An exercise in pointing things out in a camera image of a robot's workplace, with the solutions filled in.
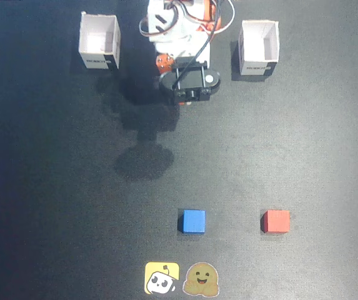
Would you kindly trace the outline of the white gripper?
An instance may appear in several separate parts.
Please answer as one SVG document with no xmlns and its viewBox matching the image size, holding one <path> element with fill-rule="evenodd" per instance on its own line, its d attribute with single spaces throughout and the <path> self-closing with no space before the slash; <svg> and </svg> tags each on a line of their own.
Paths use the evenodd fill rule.
<svg viewBox="0 0 358 300">
<path fill-rule="evenodd" d="M 171 72 L 176 58 L 195 57 L 200 63 L 208 63 L 211 30 L 211 1 L 148 2 L 147 37 L 158 53 L 160 74 Z"/>
</svg>

